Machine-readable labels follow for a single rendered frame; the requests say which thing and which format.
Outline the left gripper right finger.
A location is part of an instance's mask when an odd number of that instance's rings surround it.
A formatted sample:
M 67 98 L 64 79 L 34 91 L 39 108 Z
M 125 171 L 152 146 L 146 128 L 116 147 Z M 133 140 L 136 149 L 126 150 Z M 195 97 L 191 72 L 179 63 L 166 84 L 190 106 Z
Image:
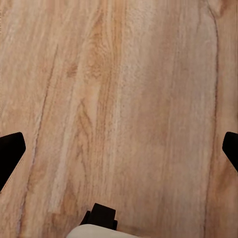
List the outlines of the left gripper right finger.
M 238 172 L 238 134 L 227 132 L 222 149 Z

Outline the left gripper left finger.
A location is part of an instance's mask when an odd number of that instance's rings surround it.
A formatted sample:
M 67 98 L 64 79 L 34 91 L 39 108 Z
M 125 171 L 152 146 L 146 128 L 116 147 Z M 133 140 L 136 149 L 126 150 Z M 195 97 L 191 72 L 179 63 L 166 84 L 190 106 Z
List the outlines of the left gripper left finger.
M 0 191 L 26 151 L 21 132 L 0 137 Z

